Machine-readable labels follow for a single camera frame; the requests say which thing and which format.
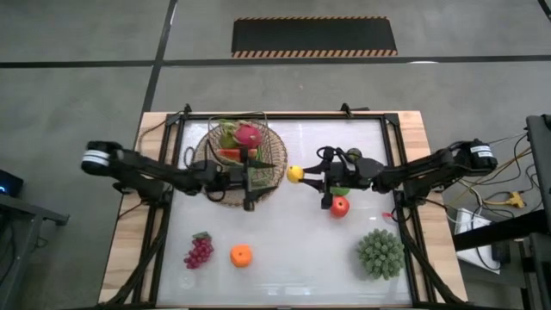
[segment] concrete floor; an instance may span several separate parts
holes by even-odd
[[[0,62],[153,59],[167,6],[168,0],[4,0]],[[389,16],[401,56],[551,54],[551,23],[535,0],[180,0],[165,58],[228,58],[233,18],[272,15]],[[96,302],[120,196],[109,180],[83,174],[79,162],[88,140],[131,147],[150,74],[0,69],[0,168],[26,180],[25,200],[71,214],[66,227],[44,227],[50,243],[33,256],[21,309]],[[415,109],[436,150],[522,132],[525,116],[550,113],[549,81],[548,62],[164,68],[152,110],[185,103],[195,110],[328,110],[342,102]],[[494,150],[498,159],[512,156],[512,144]],[[522,177],[480,191],[528,186]],[[526,200],[534,206],[539,196],[531,192]],[[463,206],[473,208],[474,200]],[[463,272],[471,301],[522,307],[517,289],[489,284],[477,271]],[[499,298],[504,292],[508,300]]]

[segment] red apple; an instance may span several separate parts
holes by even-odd
[[[350,210],[350,204],[346,198],[343,196],[333,197],[333,205],[331,206],[333,216],[342,218],[348,213],[348,210]]]

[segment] desk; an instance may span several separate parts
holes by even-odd
[[[343,112],[319,112],[322,114],[342,114]],[[380,114],[377,112],[355,112],[355,114]],[[406,156],[408,160],[414,160],[430,154],[429,143],[424,130],[423,119],[418,111],[393,111],[399,115],[402,138],[406,147]],[[155,112],[145,113],[139,126],[139,135],[148,128],[154,127],[165,120],[167,113]],[[159,127],[149,132],[141,142],[141,152],[148,157],[158,158],[159,148],[163,135],[163,127]],[[170,137],[168,158],[172,154],[175,135]],[[431,194],[430,199],[441,201],[440,195]],[[137,205],[139,198],[136,195],[125,196],[121,203],[120,212]],[[148,212],[147,206],[140,206],[121,219],[114,231],[113,243],[109,253],[107,268],[103,278],[103,284],[99,301],[107,301],[124,284],[132,273],[139,261],[139,254],[144,236],[145,223]],[[426,245],[430,263],[438,272],[444,282],[451,290],[464,301],[467,300],[467,294],[461,277],[461,271],[455,255],[455,248],[449,230],[446,214],[440,207],[427,204],[418,209],[421,226],[423,228],[424,242]],[[145,282],[143,286],[142,300],[146,300],[151,283],[153,262],[150,263],[148,271],[145,273]],[[426,291],[424,280],[419,266],[414,264],[416,281],[418,283],[419,295],[422,301],[426,300]]]

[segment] red fruit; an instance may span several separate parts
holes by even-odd
[[[262,135],[260,131],[249,124],[242,124],[239,128],[233,133],[235,140],[242,146],[247,148],[254,149],[257,148],[262,142]]]
[[[346,198],[343,196],[333,198],[333,205],[331,206],[331,214],[333,216],[342,218],[348,213],[348,210],[350,210],[350,204]]]

